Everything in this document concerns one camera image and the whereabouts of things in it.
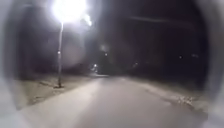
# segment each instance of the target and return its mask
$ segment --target dark sky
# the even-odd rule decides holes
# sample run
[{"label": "dark sky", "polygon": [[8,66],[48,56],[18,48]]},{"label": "dark sky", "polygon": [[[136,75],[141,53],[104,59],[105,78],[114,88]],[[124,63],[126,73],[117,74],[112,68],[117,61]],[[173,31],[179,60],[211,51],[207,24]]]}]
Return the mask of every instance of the dark sky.
[{"label": "dark sky", "polygon": [[[79,59],[80,63],[98,63],[102,73],[110,73],[107,69],[113,67],[114,71],[140,74],[185,77],[205,74],[206,27],[191,0],[101,0],[94,6],[90,11],[95,22],[94,33],[85,36],[85,46],[72,34],[64,37],[64,47],[69,42],[76,44],[74,49],[80,47],[80,51],[72,50],[78,51],[75,53],[65,50],[68,62],[71,62],[69,58],[76,60],[73,57],[77,55],[86,56],[87,61]],[[42,65],[48,69],[49,65],[55,65],[53,53],[57,51],[59,27],[54,25],[43,8],[31,6],[27,9],[20,26],[19,43],[23,49],[21,56],[30,67]],[[41,54],[43,47],[51,51],[49,55]]]}]

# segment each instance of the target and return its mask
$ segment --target road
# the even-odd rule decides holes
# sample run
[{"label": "road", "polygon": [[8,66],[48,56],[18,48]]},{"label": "road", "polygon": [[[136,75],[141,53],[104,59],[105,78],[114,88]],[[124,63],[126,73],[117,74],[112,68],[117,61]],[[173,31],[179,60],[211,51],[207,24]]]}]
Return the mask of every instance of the road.
[{"label": "road", "polygon": [[20,128],[198,128],[204,117],[125,79],[95,79],[26,107],[0,125]]}]

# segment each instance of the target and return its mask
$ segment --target distant light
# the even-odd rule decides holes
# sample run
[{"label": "distant light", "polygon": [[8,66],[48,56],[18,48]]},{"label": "distant light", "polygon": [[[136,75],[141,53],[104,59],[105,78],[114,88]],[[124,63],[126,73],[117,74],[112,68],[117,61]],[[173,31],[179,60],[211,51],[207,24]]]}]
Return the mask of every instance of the distant light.
[{"label": "distant light", "polygon": [[87,4],[85,0],[55,0],[52,11],[62,23],[76,22],[87,11]]},{"label": "distant light", "polygon": [[92,21],[91,21],[91,18],[89,15],[84,15],[84,20],[86,21],[86,23],[89,25],[89,26],[92,26]]},{"label": "distant light", "polygon": [[191,54],[191,56],[194,58],[199,58],[199,56],[197,54]]}]

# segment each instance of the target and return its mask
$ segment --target street lamp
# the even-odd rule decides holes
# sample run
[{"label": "street lamp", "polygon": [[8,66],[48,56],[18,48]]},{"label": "street lamp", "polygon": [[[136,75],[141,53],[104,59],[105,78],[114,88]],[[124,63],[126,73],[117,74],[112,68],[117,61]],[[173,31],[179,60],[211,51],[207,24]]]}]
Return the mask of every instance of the street lamp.
[{"label": "street lamp", "polygon": [[75,23],[80,21],[87,11],[85,0],[55,0],[52,6],[52,12],[55,18],[60,22],[59,45],[58,45],[58,87],[61,88],[61,47],[62,33],[64,23]]}]

